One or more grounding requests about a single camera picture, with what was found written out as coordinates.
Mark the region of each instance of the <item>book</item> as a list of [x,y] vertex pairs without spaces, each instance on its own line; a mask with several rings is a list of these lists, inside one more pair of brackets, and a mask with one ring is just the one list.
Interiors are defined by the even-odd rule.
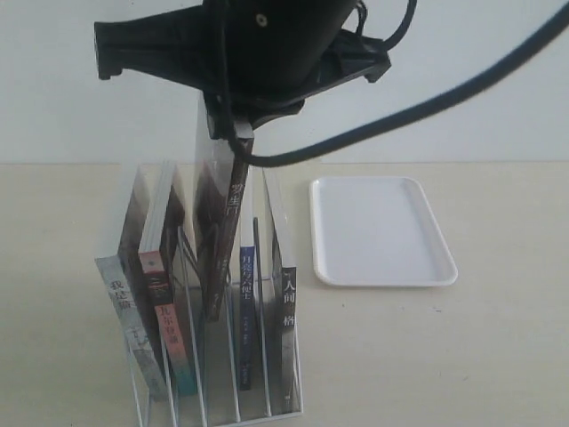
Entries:
[[[235,157],[228,142],[217,136],[212,116],[215,107],[215,99],[207,95],[200,99],[196,130],[193,224],[207,321],[217,321],[220,318],[249,169],[248,164]],[[240,143],[247,152],[251,152],[251,125],[247,120],[237,117],[235,128]]]
[[165,161],[142,231],[139,257],[176,386],[181,396],[188,396],[197,392],[196,370],[186,287],[175,261],[179,258],[180,228],[186,228],[184,205],[177,165]]
[[296,325],[296,259],[276,173],[263,170],[267,207],[269,267],[275,292],[275,333],[280,347],[283,412],[293,411]]
[[148,188],[140,169],[124,165],[100,234],[95,263],[149,393],[160,401],[168,399],[162,346],[138,257],[147,212]]
[[253,238],[252,175],[245,182],[240,215],[239,247],[239,319],[238,321],[238,374],[240,390],[251,389],[252,346],[255,328],[255,304],[253,299],[253,272],[255,242]]

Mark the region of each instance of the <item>beige table surface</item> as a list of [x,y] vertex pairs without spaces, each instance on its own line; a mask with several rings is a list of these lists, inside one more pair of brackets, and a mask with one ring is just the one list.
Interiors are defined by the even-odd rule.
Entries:
[[[318,282],[308,185],[340,173],[417,179],[457,283]],[[569,164],[310,163],[279,174],[297,230],[306,414],[271,425],[569,425]],[[117,175],[0,166],[2,426],[133,425],[122,338],[92,260]]]

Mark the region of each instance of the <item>book spine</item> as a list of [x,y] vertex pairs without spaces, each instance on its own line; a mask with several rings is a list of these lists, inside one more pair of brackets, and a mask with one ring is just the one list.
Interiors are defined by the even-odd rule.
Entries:
[[239,343],[239,388],[251,389],[252,340],[255,316],[252,297],[253,265],[255,246],[241,246],[239,250],[240,289],[239,289],[239,325],[241,328]]
[[195,372],[189,363],[180,321],[173,300],[172,286],[164,270],[159,252],[140,254],[140,262],[147,281],[148,292],[154,304],[160,332],[164,339],[176,378],[178,391],[182,396],[197,393]]
[[98,259],[96,264],[150,394],[158,401],[168,399],[162,360],[156,359],[118,256]]
[[[245,151],[251,152],[252,141],[253,139],[242,140]],[[220,306],[227,283],[229,262],[231,261],[231,252],[235,243],[235,234],[248,171],[249,165],[236,158],[231,172],[228,200],[217,242],[217,251],[214,255],[212,277],[207,287],[205,312],[208,321],[216,322],[220,318]]]
[[293,410],[293,391],[294,391],[294,328],[296,327],[296,267],[282,268],[282,372],[283,372],[283,392],[284,410]]

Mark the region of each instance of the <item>metal bolt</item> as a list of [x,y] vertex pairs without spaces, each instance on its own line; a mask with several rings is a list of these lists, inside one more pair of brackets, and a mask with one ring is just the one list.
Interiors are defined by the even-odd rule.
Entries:
[[268,25],[267,17],[262,13],[257,13],[255,19],[257,20],[257,25],[259,25],[259,27],[265,28]]

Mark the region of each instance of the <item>white tray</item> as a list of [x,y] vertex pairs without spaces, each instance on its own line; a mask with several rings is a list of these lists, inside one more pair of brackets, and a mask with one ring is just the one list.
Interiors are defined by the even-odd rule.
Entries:
[[448,286],[458,271],[421,185],[329,176],[310,185],[318,277],[332,286]]

